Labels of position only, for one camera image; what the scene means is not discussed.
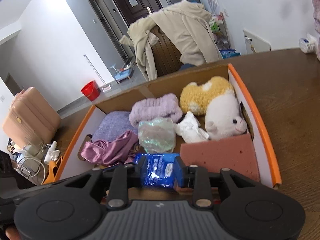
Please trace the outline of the lavender woven cloth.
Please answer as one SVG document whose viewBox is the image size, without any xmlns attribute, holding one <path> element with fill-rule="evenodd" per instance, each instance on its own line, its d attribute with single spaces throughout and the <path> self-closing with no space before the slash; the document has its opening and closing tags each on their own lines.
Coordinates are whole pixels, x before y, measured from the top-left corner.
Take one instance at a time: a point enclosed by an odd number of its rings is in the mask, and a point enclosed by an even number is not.
<svg viewBox="0 0 320 240">
<path fill-rule="evenodd" d="M 108 113 L 98 129 L 93 133 L 92 141 L 114 141 L 126 131 L 132 131 L 137 135 L 138 129 L 131 125 L 129 114 L 130 112 L 128 111 L 113 111 Z"/>
</svg>

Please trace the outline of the iridescent plastic bag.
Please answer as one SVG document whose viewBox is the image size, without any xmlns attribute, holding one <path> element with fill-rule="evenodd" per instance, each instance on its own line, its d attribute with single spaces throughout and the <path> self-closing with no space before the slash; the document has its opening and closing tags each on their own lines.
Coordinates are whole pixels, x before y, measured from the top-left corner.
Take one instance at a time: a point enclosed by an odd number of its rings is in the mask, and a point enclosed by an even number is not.
<svg viewBox="0 0 320 240">
<path fill-rule="evenodd" d="M 171 118 L 154 118 L 138 125 L 139 144 L 146 153 L 172 153 L 176 146 L 175 123 Z"/>
</svg>

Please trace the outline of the pink sponge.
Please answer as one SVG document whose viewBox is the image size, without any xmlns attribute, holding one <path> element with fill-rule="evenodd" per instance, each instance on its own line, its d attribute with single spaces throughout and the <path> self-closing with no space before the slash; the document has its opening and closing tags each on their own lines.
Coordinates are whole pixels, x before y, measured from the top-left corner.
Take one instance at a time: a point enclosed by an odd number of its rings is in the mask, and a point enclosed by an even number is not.
<svg viewBox="0 0 320 240">
<path fill-rule="evenodd" d="M 208 172 L 230 168 L 248 178 L 260 181 L 260 174 L 251 136 L 239 136 L 182 144 L 180 157 L 185 165 L 205 167 Z"/>
</svg>

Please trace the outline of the white small bottle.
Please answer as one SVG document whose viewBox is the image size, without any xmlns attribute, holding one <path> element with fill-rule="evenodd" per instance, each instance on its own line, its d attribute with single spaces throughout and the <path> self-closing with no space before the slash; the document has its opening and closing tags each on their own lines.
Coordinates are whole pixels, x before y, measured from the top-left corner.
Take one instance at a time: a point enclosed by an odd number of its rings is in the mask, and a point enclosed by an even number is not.
<svg viewBox="0 0 320 240">
<path fill-rule="evenodd" d="M 57 142 L 53 141 L 53 143 L 48 148 L 48 151 L 44 158 L 44 163 L 49 165 L 51 161 L 57 161 L 59 156 L 60 156 L 60 150 L 57 149 Z"/>
</svg>

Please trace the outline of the lilac fluffy headband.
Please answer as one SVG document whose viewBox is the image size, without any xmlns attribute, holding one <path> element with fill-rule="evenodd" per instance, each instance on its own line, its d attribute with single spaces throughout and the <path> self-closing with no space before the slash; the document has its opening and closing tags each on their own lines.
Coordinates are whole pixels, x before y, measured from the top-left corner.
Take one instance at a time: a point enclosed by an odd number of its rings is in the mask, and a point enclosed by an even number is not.
<svg viewBox="0 0 320 240">
<path fill-rule="evenodd" d="M 151 121 L 154 118 L 170 118 L 177 123 L 182 115 L 177 96 L 169 93 L 160 98 L 147 98 L 136 102 L 129 114 L 129 121 L 133 127 L 138 127 L 141 121 Z"/>
</svg>

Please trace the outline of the beige coat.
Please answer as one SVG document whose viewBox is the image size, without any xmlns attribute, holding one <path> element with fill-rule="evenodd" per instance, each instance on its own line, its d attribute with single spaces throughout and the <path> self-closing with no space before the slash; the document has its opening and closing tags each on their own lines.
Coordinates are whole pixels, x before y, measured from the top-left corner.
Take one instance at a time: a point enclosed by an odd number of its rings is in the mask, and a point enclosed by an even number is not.
<svg viewBox="0 0 320 240">
<path fill-rule="evenodd" d="M 135 49 L 136 63 L 146 81 L 158 78 L 151 47 L 158 26 L 181 53 L 183 64 L 200 66 L 223 59 L 209 26 L 212 15 L 202 3 L 181 0 L 132 23 L 120 43 Z"/>
</svg>

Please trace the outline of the yellow white plush toy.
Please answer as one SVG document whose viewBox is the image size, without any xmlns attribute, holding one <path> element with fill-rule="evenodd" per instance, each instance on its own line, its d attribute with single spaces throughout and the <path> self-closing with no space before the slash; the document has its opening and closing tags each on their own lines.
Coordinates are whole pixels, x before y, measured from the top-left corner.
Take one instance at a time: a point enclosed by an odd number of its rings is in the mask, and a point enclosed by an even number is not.
<svg viewBox="0 0 320 240">
<path fill-rule="evenodd" d="M 205 130 L 211 140 L 220 140 L 247 131 L 247 122 L 240 113 L 240 104 L 232 84 L 221 76 L 206 83 L 191 82 L 180 94 L 180 108 L 184 114 L 204 116 Z"/>
</svg>

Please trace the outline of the orange fabric band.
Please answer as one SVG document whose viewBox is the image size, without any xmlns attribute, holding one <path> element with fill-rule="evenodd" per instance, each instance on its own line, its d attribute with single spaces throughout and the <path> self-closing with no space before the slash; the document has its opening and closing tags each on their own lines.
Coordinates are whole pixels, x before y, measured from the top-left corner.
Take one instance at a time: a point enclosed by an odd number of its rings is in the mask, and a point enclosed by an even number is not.
<svg viewBox="0 0 320 240">
<path fill-rule="evenodd" d="M 60 157 L 57 161 L 50 161 L 48 166 L 48 172 L 42 185 L 56 182 L 61 177 L 63 171 L 63 157 Z"/>
</svg>

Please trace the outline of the purple satin scrunchie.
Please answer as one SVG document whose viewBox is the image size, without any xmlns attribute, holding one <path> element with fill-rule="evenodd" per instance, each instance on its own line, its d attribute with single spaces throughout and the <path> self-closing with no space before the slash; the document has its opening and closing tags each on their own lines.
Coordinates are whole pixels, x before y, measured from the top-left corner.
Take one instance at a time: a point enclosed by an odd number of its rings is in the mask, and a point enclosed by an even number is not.
<svg viewBox="0 0 320 240">
<path fill-rule="evenodd" d="M 127 130 L 114 141 L 85 142 L 80 155 L 92 164 L 114 166 L 134 162 L 137 150 L 138 135 Z"/>
</svg>

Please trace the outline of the wooden chair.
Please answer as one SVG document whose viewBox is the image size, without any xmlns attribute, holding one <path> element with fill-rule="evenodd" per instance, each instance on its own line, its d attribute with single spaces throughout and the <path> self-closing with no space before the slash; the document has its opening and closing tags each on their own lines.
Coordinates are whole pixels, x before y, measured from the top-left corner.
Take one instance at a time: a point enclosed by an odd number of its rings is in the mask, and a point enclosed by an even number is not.
<svg viewBox="0 0 320 240">
<path fill-rule="evenodd" d="M 159 38 L 159 41 L 151 46 L 158 77 L 178 71 L 183 65 L 179 50 L 159 26 L 156 25 L 151 32 Z"/>
</svg>

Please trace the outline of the blue wipes packet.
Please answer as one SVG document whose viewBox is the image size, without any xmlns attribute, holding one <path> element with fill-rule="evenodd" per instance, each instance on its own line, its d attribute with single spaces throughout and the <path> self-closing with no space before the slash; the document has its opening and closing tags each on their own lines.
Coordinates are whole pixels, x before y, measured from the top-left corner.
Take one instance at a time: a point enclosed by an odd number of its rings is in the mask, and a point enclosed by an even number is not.
<svg viewBox="0 0 320 240">
<path fill-rule="evenodd" d="M 146 157 L 142 175 L 143 186 L 173 189 L 175 182 L 174 160 L 178 156 L 178 153 L 137 153 L 135 156 L 136 164 L 141 157 Z"/>
</svg>

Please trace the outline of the red orange cardboard box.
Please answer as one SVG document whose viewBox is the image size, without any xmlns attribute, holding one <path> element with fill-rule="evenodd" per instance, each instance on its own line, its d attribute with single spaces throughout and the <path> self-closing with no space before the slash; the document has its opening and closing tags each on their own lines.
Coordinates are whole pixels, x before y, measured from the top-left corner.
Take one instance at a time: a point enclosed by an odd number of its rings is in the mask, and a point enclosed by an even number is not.
<svg viewBox="0 0 320 240">
<path fill-rule="evenodd" d="M 141 154 L 178 154 L 209 172 L 227 167 L 275 188 L 281 176 L 261 115 L 230 64 L 150 81 L 62 120 L 61 154 L 46 183 Z"/>
</svg>

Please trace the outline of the white tissue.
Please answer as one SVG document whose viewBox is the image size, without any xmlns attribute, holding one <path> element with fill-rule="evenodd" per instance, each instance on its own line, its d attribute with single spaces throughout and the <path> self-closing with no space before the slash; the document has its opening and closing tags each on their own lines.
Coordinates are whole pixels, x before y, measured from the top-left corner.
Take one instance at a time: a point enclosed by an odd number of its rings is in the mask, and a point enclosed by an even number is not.
<svg viewBox="0 0 320 240">
<path fill-rule="evenodd" d="M 180 123 L 175 125 L 175 132 L 188 144 L 209 140 L 208 133 L 200 127 L 200 122 L 190 111 Z"/>
</svg>

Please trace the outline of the red bucket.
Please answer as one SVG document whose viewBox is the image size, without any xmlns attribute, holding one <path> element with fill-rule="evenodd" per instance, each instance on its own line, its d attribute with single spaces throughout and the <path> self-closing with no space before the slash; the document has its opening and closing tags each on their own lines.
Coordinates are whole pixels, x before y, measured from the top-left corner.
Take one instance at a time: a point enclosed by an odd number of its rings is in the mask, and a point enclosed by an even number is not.
<svg viewBox="0 0 320 240">
<path fill-rule="evenodd" d="M 99 95 L 100 95 L 100 91 L 99 91 L 99 87 L 96 83 L 96 81 L 90 81 L 89 83 L 87 83 L 81 90 L 80 92 L 86 97 L 88 98 L 89 101 L 94 101 L 96 100 Z"/>
</svg>

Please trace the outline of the white board by wall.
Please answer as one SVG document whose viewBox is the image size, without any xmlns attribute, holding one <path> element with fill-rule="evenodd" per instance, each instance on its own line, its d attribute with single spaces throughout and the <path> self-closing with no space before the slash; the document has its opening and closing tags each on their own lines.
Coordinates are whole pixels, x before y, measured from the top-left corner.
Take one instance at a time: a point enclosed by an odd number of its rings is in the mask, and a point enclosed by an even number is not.
<svg viewBox="0 0 320 240">
<path fill-rule="evenodd" d="M 271 51 L 271 45 L 257 35 L 243 30 L 247 54 L 255 54 Z"/>
</svg>

